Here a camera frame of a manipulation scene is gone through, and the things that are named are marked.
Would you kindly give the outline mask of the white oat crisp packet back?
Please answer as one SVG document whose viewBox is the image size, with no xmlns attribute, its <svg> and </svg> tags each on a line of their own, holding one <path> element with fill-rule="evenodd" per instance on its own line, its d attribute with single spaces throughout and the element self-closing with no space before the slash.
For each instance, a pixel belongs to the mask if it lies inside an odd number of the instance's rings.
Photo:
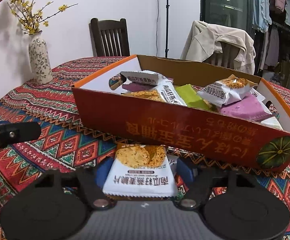
<svg viewBox="0 0 290 240">
<path fill-rule="evenodd" d="M 142 71 L 123 71 L 120 75 L 125 77 L 127 80 L 139 83 L 142 85 L 157 86 L 162 82 L 170 81 L 168 78 L 160 73 L 152 72 L 150 70 Z"/>
</svg>

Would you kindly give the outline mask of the dark wooden chair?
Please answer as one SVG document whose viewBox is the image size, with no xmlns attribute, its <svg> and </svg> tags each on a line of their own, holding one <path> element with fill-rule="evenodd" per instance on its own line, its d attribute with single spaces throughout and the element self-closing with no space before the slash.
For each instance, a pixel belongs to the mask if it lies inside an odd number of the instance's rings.
<svg viewBox="0 0 290 240">
<path fill-rule="evenodd" d="M 95 57 L 130 56 L 125 18 L 119 21 L 92 18 L 89 27 Z"/>
</svg>

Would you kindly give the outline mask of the studio light on stand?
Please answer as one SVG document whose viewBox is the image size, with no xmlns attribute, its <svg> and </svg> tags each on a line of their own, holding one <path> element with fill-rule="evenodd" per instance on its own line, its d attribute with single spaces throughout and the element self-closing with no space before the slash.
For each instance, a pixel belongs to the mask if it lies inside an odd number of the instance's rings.
<svg viewBox="0 0 290 240">
<path fill-rule="evenodd" d="M 165 30 L 165 58 L 168 57 L 168 32 L 169 32 L 169 0 L 166 0 L 166 30 Z"/>
</svg>

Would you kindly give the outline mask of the green white snack pack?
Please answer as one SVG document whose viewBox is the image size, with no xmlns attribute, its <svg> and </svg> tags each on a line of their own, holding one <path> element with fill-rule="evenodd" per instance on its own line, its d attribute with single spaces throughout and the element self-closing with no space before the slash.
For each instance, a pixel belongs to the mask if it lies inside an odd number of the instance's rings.
<svg viewBox="0 0 290 240">
<path fill-rule="evenodd" d="M 262 120 L 260 122 L 260 124 L 263 124 L 265 126 L 271 127 L 271 128 L 275 128 L 278 130 L 283 131 L 284 129 L 282 128 L 280 122 L 278 121 L 278 119 L 276 117 L 270 117 L 268 119 Z"/>
</svg>

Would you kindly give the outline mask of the patterned red tablecloth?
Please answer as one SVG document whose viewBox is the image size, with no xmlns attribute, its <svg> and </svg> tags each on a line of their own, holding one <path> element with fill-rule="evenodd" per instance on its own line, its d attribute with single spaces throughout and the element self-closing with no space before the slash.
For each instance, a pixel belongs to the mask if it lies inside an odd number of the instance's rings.
<svg viewBox="0 0 290 240">
<path fill-rule="evenodd" d="M 42 172 L 58 168 L 70 172 L 77 166 L 95 166 L 114 153 L 119 137 L 83 128 L 71 86 L 123 57 L 87 57 L 65 62 L 53 71 L 53 80 L 36 86 L 27 81 L 0 99 L 0 121 L 37 121 L 38 140 L 0 150 L 0 209 Z M 290 90 L 271 83 L 290 107 Z M 287 205 L 290 210 L 290 164 L 274 175 L 246 170 Z M 0 239 L 6 239 L 0 226 Z M 290 224 L 284 239 L 290 239 Z"/>
</svg>

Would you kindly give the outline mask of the light blue hanging shirt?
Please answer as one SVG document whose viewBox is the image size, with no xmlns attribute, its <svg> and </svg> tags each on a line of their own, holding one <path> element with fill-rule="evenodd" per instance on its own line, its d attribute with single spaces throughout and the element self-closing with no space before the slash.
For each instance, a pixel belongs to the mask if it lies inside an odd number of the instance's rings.
<svg viewBox="0 0 290 240">
<path fill-rule="evenodd" d="M 253 29 L 266 33 L 272 24 L 269 0 L 253 0 Z"/>
</svg>

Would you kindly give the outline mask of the floral ceramic vase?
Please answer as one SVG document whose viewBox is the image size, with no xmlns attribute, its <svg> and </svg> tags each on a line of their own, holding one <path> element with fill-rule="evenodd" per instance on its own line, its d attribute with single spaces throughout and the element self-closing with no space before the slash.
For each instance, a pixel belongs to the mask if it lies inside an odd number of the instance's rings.
<svg viewBox="0 0 290 240">
<path fill-rule="evenodd" d="M 42 31 L 31 34 L 28 45 L 31 72 L 37 85 L 45 85 L 53 79 L 46 41 L 41 34 Z"/>
</svg>

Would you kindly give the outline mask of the long green snack pack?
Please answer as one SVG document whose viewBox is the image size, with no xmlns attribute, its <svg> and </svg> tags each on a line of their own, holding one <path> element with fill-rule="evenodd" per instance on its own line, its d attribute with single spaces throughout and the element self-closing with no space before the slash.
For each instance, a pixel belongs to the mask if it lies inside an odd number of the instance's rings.
<svg viewBox="0 0 290 240">
<path fill-rule="evenodd" d="M 180 98 L 184 100 L 187 107 L 191 107 L 195 109 L 203 109 L 206 111 L 211 110 L 208 104 L 193 89 L 192 85 L 187 84 L 183 86 L 178 86 L 175 88 L 175 90 L 180 96 Z"/>
</svg>

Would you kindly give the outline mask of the beige jacket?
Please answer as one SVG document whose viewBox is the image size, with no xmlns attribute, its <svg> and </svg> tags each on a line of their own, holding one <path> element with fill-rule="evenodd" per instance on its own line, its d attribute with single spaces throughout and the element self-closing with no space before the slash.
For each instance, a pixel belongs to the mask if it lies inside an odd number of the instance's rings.
<svg viewBox="0 0 290 240">
<path fill-rule="evenodd" d="M 222 43 L 238 49 L 234 70 L 253 75 L 256 57 L 254 40 L 242 29 L 193 21 L 180 59 L 203 62 L 214 53 L 222 53 Z"/>
</svg>

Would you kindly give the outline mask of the oat crisp packet white gold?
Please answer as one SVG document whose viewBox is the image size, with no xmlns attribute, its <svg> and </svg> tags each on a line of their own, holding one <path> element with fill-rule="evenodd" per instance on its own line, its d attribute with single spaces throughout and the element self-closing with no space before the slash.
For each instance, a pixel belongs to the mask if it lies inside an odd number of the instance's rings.
<svg viewBox="0 0 290 240">
<path fill-rule="evenodd" d="M 184 100 L 180 98 L 171 81 L 162 82 L 154 86 L 151 90 L 139 92 L 126 91 L 122 93 L 122 95 L 186 106 Z"/>
</svg>

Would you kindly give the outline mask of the chair under beige jacket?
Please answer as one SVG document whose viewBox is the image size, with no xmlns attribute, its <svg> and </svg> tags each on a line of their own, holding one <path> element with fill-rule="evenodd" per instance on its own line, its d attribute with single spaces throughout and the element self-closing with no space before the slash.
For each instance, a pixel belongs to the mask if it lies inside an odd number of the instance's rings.
<svg viewBox="0 0 290 240">
<path fill-rule="evenodd" d="M 224 42 L 221 42 L 221 46 L 222 51 L 221 52 L 215 51 L 208 59 L 204 61 L 204 63 L 234 69 L 234 61 L 240 49 Z"/>
</svg>

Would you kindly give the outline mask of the orange cardboard pumpkin box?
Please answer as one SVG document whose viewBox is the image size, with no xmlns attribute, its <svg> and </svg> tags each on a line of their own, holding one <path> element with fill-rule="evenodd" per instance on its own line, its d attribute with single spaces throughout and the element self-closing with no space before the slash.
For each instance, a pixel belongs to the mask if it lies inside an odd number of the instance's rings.
<svg viewBox="0 0 290 240">
<path fill-rule="evenodd" d="M 122 71 L 151 70 L 177 86 L 204 87 L 231 75 L 256 83 L 279 113 L 282 129 L 220 113 L 125 96 L 109 81 Z M 290 163 L 290 108 L 263 78 L 207 63 L 132 55 L 73 85 L 85 127 L 144 144 L 163 144 L 245 167 L 282 172 Z"/>
</svg>

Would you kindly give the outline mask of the yellow blossom branches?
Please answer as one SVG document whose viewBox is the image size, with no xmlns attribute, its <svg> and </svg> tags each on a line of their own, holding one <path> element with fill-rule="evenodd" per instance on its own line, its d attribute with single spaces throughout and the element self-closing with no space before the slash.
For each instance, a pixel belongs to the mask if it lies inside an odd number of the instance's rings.
<svg viewBox="0 0 290 240">
<path fill-rule="evenodd" d="M 48 1 L 42 7 L 37 7 L 35 4 L 36 0 L 9 0 L 7 2 L 11 14 L 17 18 L 18 25 L 24 34 L 34 35 L 40 32 L 41 25 L 49 26 L 49 19 L 78 5 L 78 3 L 62 4 L 55 13 L 45 16 L 43 14 L 44 9 L 52 5 L 53 1 Z"/>
</svg>

